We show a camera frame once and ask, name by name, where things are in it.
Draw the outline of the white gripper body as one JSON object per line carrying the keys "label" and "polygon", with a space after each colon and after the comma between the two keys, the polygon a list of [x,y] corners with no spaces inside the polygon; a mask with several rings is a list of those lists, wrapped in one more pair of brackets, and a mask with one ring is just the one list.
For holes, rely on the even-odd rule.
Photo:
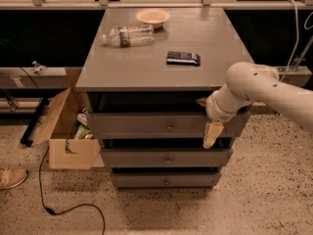
{"label": "white gripper body", "polygon": [[229,90],[214,91],[206,101],[205,110],[212,121],[227,122],[237,114],[237,101]]}

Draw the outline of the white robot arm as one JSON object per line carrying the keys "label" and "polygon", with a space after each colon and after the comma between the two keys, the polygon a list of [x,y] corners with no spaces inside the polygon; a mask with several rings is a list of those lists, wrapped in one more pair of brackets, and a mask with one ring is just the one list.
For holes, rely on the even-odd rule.
{"label": "white robot arm", "polygon": [[225,84],[197,103],[205,107],[203,147],[209,149],[237,111],[253,102],[265,103],[274,111],[313,132],[313,92],[280,81],[278,71],[269,66],[248,62],[231,65]]}

